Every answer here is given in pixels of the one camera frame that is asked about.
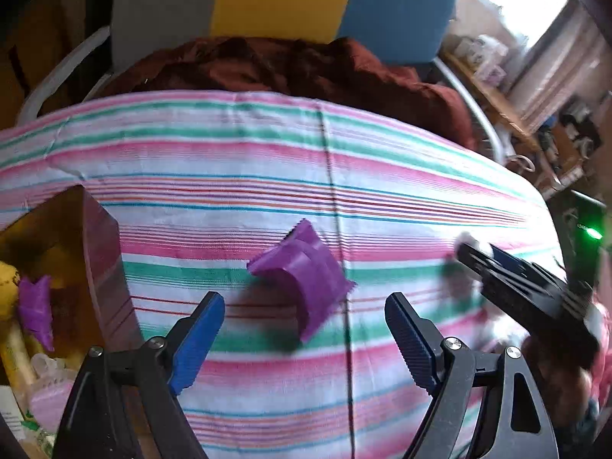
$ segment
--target striped fabric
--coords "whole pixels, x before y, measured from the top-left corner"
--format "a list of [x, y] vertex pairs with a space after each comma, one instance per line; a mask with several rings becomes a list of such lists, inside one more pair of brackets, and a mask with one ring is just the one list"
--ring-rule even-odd
[[[279, 94], [130, 94], [0, 132], [0, 225], [76, 183], [119, 222], [146, 338], [207, 291], [225, 298], [225, 323], [180, 397], [212, 459], [401, 457], [429, 400], [386, 327], [385, 298], [403, 291], [474, 348], [488, 341], [482, 300], [453, 263], [457, 237], [553, 272], [561, 259], [521, 177], [418, 128]], [[304, 217], [358, 286], [299, 346], [294, 307], [246, 262]]]

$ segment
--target green stripe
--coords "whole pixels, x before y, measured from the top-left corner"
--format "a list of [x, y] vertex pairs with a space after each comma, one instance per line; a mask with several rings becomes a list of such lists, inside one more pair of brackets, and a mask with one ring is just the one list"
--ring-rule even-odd
[[[176, 179], [187, 177], [187, 178], [192, 178], [192, 179], [200, 179], [203, 182], [206, 181], [207, 179], [232, 179], [232, 180], [238, 179], [238, 180], [245, 181], [245, 182], [253, 182], [253, 180], [255, 180], [255, 182], [274, 181], [274, 182], [307, 185], [307, 186], [313, 186], [316, 188], [325, 188], [325, 189], [329, 189], [330, 187], [333, 186], [334, 188], [341, 188], [343, 190], [363, 191], [364, 193], [371, 194], [373, 197], [380, 196], [380, 195], [398, 196], [401, 198], [410, 197], [410, 198], [421, 200], [423, 202], [449, 203], [451, 205], [461, 205], [462, 207], [473, 208], [475, 210], [485, 209], [485, 210], [493, 210], [495, 212], [502, 211], [502, 209], [499, 209], [498, 207], [491, 207], [488, 205], [476, 205], [475, 203], [457, 202], [456, 200], [444, 200], [441, 198], [433, 198], [431, 196], [422, 196], [422, 195], [411, 194], [411, 193], [400, 193], [398, 191], [381, 190], [379, 188], [365, 188], [365, 187], [356, 187], [356, 186], [351, 186], [351, 185], [340, 185], [336, 182], [334, 182], [332, 185], [329, 182], [323, 183], [320, 181], [308, 181], [305, 179], [292, 179], [292, 178], [286, 178], [286, 177], [262, 176], [261, 174], [189, 174], [189, 173], [184, 173], [184, 174], [181, 174], [181, 173], [115, 173], [115, 174], [112, 174], [112, 173], [109, 173], [109, 174], [94, 174], [94, 175], [91, 175], [91, 179], [100, 179], [104, 177], [130, 178], [130, 177], [135, 177], [135, 176], [153, 177], [153, 178], [171, 177], [171, 178], [176, 178]], [[63, 178], [63, 179], [57, 179], [57, 180], [49, 180], [48, 182], [55, 182], [55, 181], [72, 181], [72, 179]], [[541, 205], [539, 205], [540, 207], [544, 206], [544, 208], [546, 208], [544, 201], [540, 203], [541, 203]], [[522, 216], [520, 212], [513, 212], [507, 209], [503, 210], [503, 212], [506, 212], [508, 214], [515, 215], [515, 216]]]
[[[515, 254], [529, 260], [530, 257], [550, 252], [556, 247], [547, 247], [532, 252]], [[256, 281], [246, 268], [218, 267], [204, 269], [198, 267], [184, 267], [162, 264], [148, 264], [146, 262], [123, 263], [125, 275], [129, 280], [140, 280], [169, 286], [185, 285], [196, 287], [232, 288], [244, 287]], [[413, 282], [432, 277], [448, 277], [456, 274], [463, 266], [458, 262], [441, 262], [432, 265], [414, 265], [405, 267], [386, 267], [371, 269], [347, 268], [348, 279], [359, 285], [380, 285], [400, 282]]]
[[386, 150], [382, 150], [380, 148], [373, 148], [367, 145], [358, 145], [356, 143], [348, 142], [341, 139], [332, 138], [331, 140], [323, 140], [321, 137], [305, 136], [305, 133], [297, 134], [290, 133], [287, 131], [276, 131], [269, 128], [250, 128], [247, 130], [245, 127], [225, 127], [225, 128], [134, 128], [132, 130], [120, 130], [113, 131], [110, 133], [101, 133], [101, 134], [86, 134], [82, 136], [75, 136], [71, 139], [55, 142], [52, 146], [48, 146], [45, 148], [39, 148], [38, 150], [30, 151], [26, 154], [21, 154], [15, 156], [11, 159], [6, 160], [2, 164], [0, 164], [0, 169], [5, 168], [7, 166], [11, 166], [20, 162], [24, 162], [30, 158], [41, 157], [45, 155], [49, 155], [56, 150], [61, 150], [63, 148], [69, 148], [71, 146], [85, 146], [85, 145], [95, 145], [102, 144], [105, 142], [109, 142], [116, 139], [127, 140], [127, 139], [138, 139], [142, 137], [184, 137], [187, 139], [199, 138], [199, 139], [208, 139], [208, 138], [221, 138], [221, 139], [231, 139], [237, 138], [239, 140], [274, 140], [274, 141], [288, 141], [292, 143], [299, 143], [304, 146], [315, 147], [319, 149], [323, 148], [332, 148], [335, 150], [348, 151], [349, 153], [354, 153], [362, 156], [376, 157], [381, 159], [386, 159], [389, 161], [394, 161], [396, 163], [414, 166], [419, 169], [426, 169], [428, 171], [434, 171], [437, 173], [445, 174], [447, 176], [455, 176], [460, 177], [462, 179], [466, 179], [471, 182], [476, 182], [481, 184], [487, 188], [496, 188], [504, 193], [511, 193], [515, 196], [521, 197], [524, 199], [524, 194], [520, 191], [516, 191], [511, 187], [504, 187], [498, 184], [495, 184], [491, 178], [488, 177], [479, 177], [473, 174], [466, 175], [460, 170], [455, 169], [452, 165], [438, 162], [436, 160], [430, 158], [417, 158], [408, 154], [399, 154], [392, 153]]
[[[458, 301], [449, 299], [448, 302], [439, 304], [421, 315], [433, 322], [440, 323], [450, 318], [464, 315], [479, 308], [481, 305], [482, 297], [480, 296]], [[170, 331], [170, 327], [141, 323], [140, 331], [143, 334], [143, 338], [148, 340], [151, 337], [166, 336]], [[367, 327], [361, 323], [357, 323], [356, 326], [351, 329], [351, 343], [363, 344], [377, 342], [390, 337], [391, 333], [385, 322], [368, 324]], [[298, 348], [333, 348], [343, 346], [344, 344], [345, 333], [344, 327], [342, 326], [325, 326], [305, 345], [299, 344], [298, 333], [295, 327], [290, 329], [248, 329], [242, 333], [226, 330], [221, 327], [212, 345], [211, 351], [234, 353], [291, 352]]]
[[[101, 117], [113, 116], [115, 114], [120, 114], [122, 112], [133, 112], [133, 111], [140, 111], [140, 110], [148, 111], [148, 110], [153, 110], [153, 109], [166, 109], [166, 108], [173, 108], [173, 107], [183, 107], [183, 108], [186, 107], [189, 109], [203, 110], [203, 111], [209, 111], [209, 110], [250, 111], [253, 109], [257, 109], [260, 111], [273, 112], [275, 114], [283, 114], [283, 115], [290, 114], [293, 116], [310, 117], [311, 119], [315, 119], [319, 121], [319, 123], [320, 123], [321, 117], [323, 116], [325, 119], [338, 122], [339, 124], [347, 124], [347, 125], [352, 125], [352, 126], [360, 127], [360, 128], [368, 128], [371, 130], [379, 131], [380, 133], [387, 133], [387, 134], [392, 134], [393, 136], [403, 137], [407, 140], [410, 140], [411, 142], [417, 142], [417, 143], [420, 143], [421, 145], [430, 146], [432, 148], [435, 148], [437, 150], [441, 150], [447, 153], [454, 153], [461, 158], [470, 160], [472, 162], [474, 161], [473, 157], [470, 156], [469, 153], [461, 150], [459, 147], [452, 149], [447, 145], [441, 145], [437, 142], [423, 139], [423, 137], [419, 136], [418, 134], [406, 133], [405, 131], [402, 131], [402, 130], [394, 130], [393, 128], [389, 128], [389, 127], [386, 127], [386, 126], [383, 126], [377, 123], [357, 120], [357, 119], [353, 119], [352, 117], [330, 114], [330, 113], [321, 112], [321, 111], [314, 111], [310, 109], [305, 109], [304, 107], [272, 106], [267, 103], [258, 103], [258, 102], [247, 102], [247, 103], [236, 104], [236, 103], [226, 103], [226, 102], [207, 101], [207, 100], [150, 102], [150, 103], [143, 103], [143, 104], [137, 104], [137, 105], [113, 107], [113, 108], [105, 109], [102, 111], [91, 112], [90, 114], [82, 114], [80, 116], [73, 116], [68, 119], [62, 120], [60, 122], [55, 122], [53, 124], [47, 125], [41, 129], [31, 131], [29, 133], [24, 133], [21, 136], [13, 138], [7, 142], [0, 143], [0, 150], [6, 147], [9, 147], [22, 140], [26, 140], [30, 137], [38, 136], [39, 134], [44, 134], [47, 131], [54, 130], [58, 127], [63, 127], [69, 122], [82, 122], [82, 121], [87, 121], [87, 120], [94, 120], [94, 119], [98, 119]], [[478, 162], [482, 166], [486, 166], [488, 169], [495, 168], [492, 164], [488, 164], [488, 163], [485, 164], [485, 163], [482, 163], [481, 161], [478, 161]]]
[[385, 223], [401, 223], [401, 224], [419, 224], [419, 225], [433, 225], [433, 226], [472, 226], [472, 227], [480, 227], [480, 228], [508, 228], [508, 229], [521, 229], [526, 230], [525, 226], [519, 228], [517, 225], [491, 225], [488, 223], [480, 223], [476, 222], [446, 222], [446, 221], [422, 221], [415, 219], [407, 219], [407, 218], [394, 218], [394, 217], [386, 217], [386, 216], [369, 216], [364, 214], [343, 214], [339, 212], [316, 212], [311, 210], [302, 210], [300, 208], [267, 208], [267, 207], [246, 207], [246, 206], [236, 206], [236, 205], [206, 205], [200, 203], [162, 203], [162, 202], [152, 202], [150, 200], [146, 201], [137, 201], [137, 202], [125, 202], [120, 200], [118, 202], [106, 201], [103, 204], [104, 207], [161, 207], [161, 208], [189, 208], [193, 210], [230, 210], [233, 212], [267, 212], [274, 214], [294, 214], [299, 215], [302, 218], [304, 216], [326, 216], [326, 217], [338, 217], [343, 219], [357, 219], [361, 221], [378, 221]]

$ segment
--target black device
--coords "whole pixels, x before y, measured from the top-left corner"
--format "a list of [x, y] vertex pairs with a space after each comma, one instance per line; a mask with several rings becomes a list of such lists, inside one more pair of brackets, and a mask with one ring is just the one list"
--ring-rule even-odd
[[[482, 277], [487, 299], [589, 368], [602, 329], [591, 297], [605, 207], [580, 194], [576, 198], [577, 253], [568, 283], [496, 247], [491, 258], [464, 243], [457, 256]], [[176, 396], [193, 384], [223, 315], [223, 298], [211, 292], [166, 337], [154, 337], [134, 351], [107, 353], [93, 347], [68, 399], [53, 459], [142, 459], [123, 387], [138, 388], [163, 459], [206, 459]], [[454, 337], [445, 339], [401, 293], [387, 299], [385, 318], [415, 383], [433, 397], [405, 459], [450, 457], [473, 387], [486, 389], [467, 459], [558, 458], [550, 419], [518, 348], [489, 354], [472, 351]], [[612, 425], [604, 430], [584, 459], [606, 457]], [[0, 457], [26, 459], [1, 417]]]
[[[166, 337], [124, 352], [92, 347], [68, 397], [53, 459], [142, 459], [125, 387], [138, 389], [162, 459], [207, 459], [176, 397], [193, 384], [224, 315], [223, 297], [209, 292]], [[0, 457], [28, 459], [1, 416]]]
[[565, 349], [590, 369], [601, 346], [602, 315], [592, 303], [605, 206], [586, 195], [576, 199], [576, 228], [567, 283], [538, 264], [514, 257], [492, 245], [493, 257], [467, 243], [457, 259], [482, 278], [482, 295], [531, 335]]
[[451, 456], [474, 387], [486, 388], [466, 459], [558, 459], [553, 427], [518, 348], [491, 354], [444, 338], [402, 293], [387, 298], [384, 310], [414, 382], [433, 397], [404, 459]]
[[565, 128], [567, 137], [574, 146], [585, 139], [590, 140], [589, 153], [584, 155], [590, 157], [596, 149], [602, 145], [597, 125], [592, 120], [592, 110], [587, 103], [577, 96], [573, 96], [559, 112], [559, 122]]

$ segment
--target wall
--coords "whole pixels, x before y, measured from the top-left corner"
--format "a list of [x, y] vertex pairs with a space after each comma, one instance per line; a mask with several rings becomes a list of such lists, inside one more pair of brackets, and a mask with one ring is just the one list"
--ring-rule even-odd
[[[69, 49], [60, 0], [30, 1], [6, 41], [0, 43], [0, 130], [13, 127], [27, 94]], [[45, 101], [41, 113], [67, 104], [67, 91], [61, 87]]]
[[[608, 209], [612, 208], [612, 99], [601, 107], [596, 116], [599, 134], [604, 144], [593, 154], [590, 161], [597, 175], [597, 188]], [[612, 212], [608, 212], [608, 241], [612, 243]]]
[[509, 49], [518, 44], [515, 36], [504, 27], [499, 7], [488, 0], [457, 0], [455, 19], [449, 26], [445, 46], [452, 48], [462, 36], [476, 38], [481, 34], [498, 39]]
[[595, 109], [599, 104], [602, 94], [607, 90], [612, 90], [612, 47], [608, 47], [605, 50], [599, 65], [592, 70], [576, 90], [576, 94]]

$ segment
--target red cloth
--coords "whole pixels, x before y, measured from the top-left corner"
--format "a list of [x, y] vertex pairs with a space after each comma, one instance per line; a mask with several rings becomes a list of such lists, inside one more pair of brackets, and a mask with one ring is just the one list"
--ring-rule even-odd
[[591, 377], [593, 379], [591, 397], [599, 402], [600, 408], [603, 408], [608, 401], [610, 385], [612, 384], [612, 352], [608, 351], [610, 343], [610, 314], [599, 302], [595, 302], [595, 307], [601, 312], [604, 323], [602, 326], [602, 347], [593, 362], [593, 367], [591, 367]]
[[473, 150], [471, 120], [459, 94], [419, 81], [413, 68], [387, 67], [350, 38], [329, 44], [202, 38], [140, 60], [99, 96], [173, 89], [276, 91], [392, 117]]

